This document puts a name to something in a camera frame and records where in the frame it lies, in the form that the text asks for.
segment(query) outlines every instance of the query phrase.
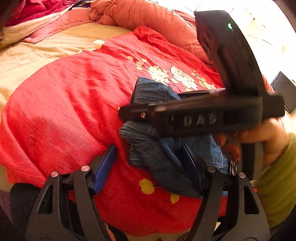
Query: green indicator light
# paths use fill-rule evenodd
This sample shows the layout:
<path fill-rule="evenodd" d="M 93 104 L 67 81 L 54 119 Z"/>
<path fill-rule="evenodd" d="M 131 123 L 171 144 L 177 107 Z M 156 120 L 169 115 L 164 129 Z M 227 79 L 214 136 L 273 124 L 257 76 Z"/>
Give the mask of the green indicator light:
<path fill-rule="evenodd" d="M 231 23 L 228 24 L 228 27 L 231 29 L 231 31 L 233 31 Z"/>

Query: bed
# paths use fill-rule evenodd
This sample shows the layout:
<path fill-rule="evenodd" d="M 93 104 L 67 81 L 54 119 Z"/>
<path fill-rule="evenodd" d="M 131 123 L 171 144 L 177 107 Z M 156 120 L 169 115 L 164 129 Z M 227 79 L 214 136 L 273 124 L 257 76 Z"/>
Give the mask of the bed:
<path fill-rule="evenodd" d="M 41 22 L 22 20 L 24 22 L 7 26 L 14 29 L 6 28 L 2 32 L 0 163 L 5 169 L 0 167 L 0 189 L 5 192 L 9 192 L 10 183 L 15 182 L 41 187 L 53 170 L 62 174 L 73 172 L 102 153 L 111 142 L 119 146 L 119 159 L 123 163 L 117 165 L 111 175 L 121 177 L 122 173 L 135 172 L 136 180 L 152 179 L 149 173 L 128 166 L 128 148 L 118 136 L 122 125 L 118 107 L 129 103 L 137 76 L 170 85 L 176 92 L 223 87 L 196 39 L 194 18 L 190 15 L 170 11 L 151 1 L 96 0 L 91 10 L 81 5 L 72 8 L 73 4 L 70 1 L 59 9 L 58 15 L 42 16 L 46 20 Z M 83 14 L 73 20 L 76 12 Z M 30 32 L 28 21 L 33 22 Z M 14 35 L 24 26 L 24 33 Z M 100 66 L 107 69 L 103 75 Z M 103 80 L 95 83 L 92 76 Z M 265 84 L 271 90 L 266 79 Z M 90 93 L 95 102 L 89 99 Z M 116 182 L 124 183 L 120 178 Z M 104 195 L 96 200 L 102 207 L 103 203 L 111 203 L 99 210 L 103 218 L 118 205 L 110 202 L 113 193 L 122 189 L 116 187 L 116 182 L 107 185 Z M 178 201 L 172 201 L 171 193 L 161 187 L 157 191 L 155 200 L 164 195 L 168 196 L 164 202 L 169 205 Z M 182 202 L 190 205 L 195 200 Z M 178 204 L 176 215 L 183 206 L 181 201 Z M 181 234 L 185 227 L 190 228 L 199 205 L 193 204 L 192 210 L 184 210 L 184 215 L 190 217 L 187 222 L 176 222 L 165 232 L 174 230 Z M 129 212 L 136 212 L 133 206 Z M 141 228 L 137 232 L 131 230 L 132 223 L 107 221 L 135 236 L 151 233 Z M 155 226 L 163 228 L 165 222 L 171 223 L 171 219 L 158 220 Z M 159 233 L 159 229 L 154 228 L 154 233 Z"/>

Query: jeans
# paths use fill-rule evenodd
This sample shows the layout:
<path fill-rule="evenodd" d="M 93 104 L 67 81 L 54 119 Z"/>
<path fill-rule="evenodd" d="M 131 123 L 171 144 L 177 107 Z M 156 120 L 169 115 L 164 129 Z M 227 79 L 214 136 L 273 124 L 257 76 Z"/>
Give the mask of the jeans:
<path fill-rule="evenodd" d="M 131 98 L 131 103 L 180 99 L 162 83 L 139 77 Z M 130 143 L 129 163 L 135 167 L 146 167 L 159 184 L 171 193 L 201 198 L 176 157 L 183 144 L 192 153 L 205 160 L 207 165 L 216 167 L 222 173 L 229 172 L 229 164 L 212 135 L 187 138 L 159 138 L 157 131 L 148 123 L 128 121 L 120 129 L 120 136 Z"/>

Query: silver screw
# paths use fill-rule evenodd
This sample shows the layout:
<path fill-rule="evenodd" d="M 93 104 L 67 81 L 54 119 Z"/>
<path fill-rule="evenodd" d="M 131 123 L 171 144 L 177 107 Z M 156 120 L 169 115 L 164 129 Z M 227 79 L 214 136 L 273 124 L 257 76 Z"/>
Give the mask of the silver screw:
<path fill-rule="evenodd" d="M 57 171 L 54 171 L 54 172 L 52 172 L 50 175 L 51 175 L 52 177 L 56 177 L 58 174 L 59 174 L 59 173 L 58 173 Z"/>
<path fill-rule="evenodd" d="M 240 172 L 240 173 L 239 173 L 239 177 L 240 177 L 240 178 L 245 178 L 245 177 L 246 177 L 246 174 L 244 174 L 243 172 Z"/>
<path fill-rule="evenodd" d="M 146 113 L 145 113 L 145 112 L 142 112 L 142 113 L 141 113 L 141 118 L 142 118 L 142 119 L 145 119 L 145 118 L 146 118 Z"/>
<path fill-rule="evenodd" d="M 208 170 L 209 172 L 215 172 L 215 171 L 216 171 L 216 168 L 214 168 L 214 167 L 212 167 L 212 166 L 209 166 L 209 167 L 207 168 L 207 170 Z"/>
<path fill-rule="evenodd" d="M 85 165 L 81 168 L 81 171 L 87 172 L 89 170 L 89 166 Z"/>

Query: screw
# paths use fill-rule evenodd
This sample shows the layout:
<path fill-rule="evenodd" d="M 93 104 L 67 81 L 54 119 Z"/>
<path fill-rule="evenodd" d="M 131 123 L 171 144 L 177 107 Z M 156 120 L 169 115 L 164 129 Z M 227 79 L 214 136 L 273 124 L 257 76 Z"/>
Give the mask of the screw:
<path fill-rule="evenodd" d="M 207 168 L 207 170 L 208 170 L 209 172 L 215 172 L 215 171 L 216 171 L 216 168 L 214 168 L 214 167 L 212 167 L 212 166 L 209 166 L 209 167 Z"/>
<path fill-rule="evenodd" d="M 245 178 L 245 177 L 246 177 L 246 174 L 244 174 L 243 172 L 240 172 L 240 173 L 239 173 L 239 177 L 240 177 L 240 178 Z"/>
<path fill-rule="evenodd" d="M 81 168 L 81 171 L 83 171 L 83 172 L 87 172 L 89 170 L 89 166 L 83 166 L 82 168 Z"/>
<path fill-rule="evenodd" d="M 145 113 L 145 112 L 142 112 L 142 113 L 141 113 L 141 118 L 142 118 L 142 119 L 145 119 L 145 118 L 146 118 L 146 113 Z"/>
<path fill-rule="evenodd" d="M 51 175 L 52 177 L 56 177 L 58 174 L 59 174 L 59 173 L 58 173 L 57 171 L 54 171 L 54 172 L 52 172 L 50 175 Z"/>

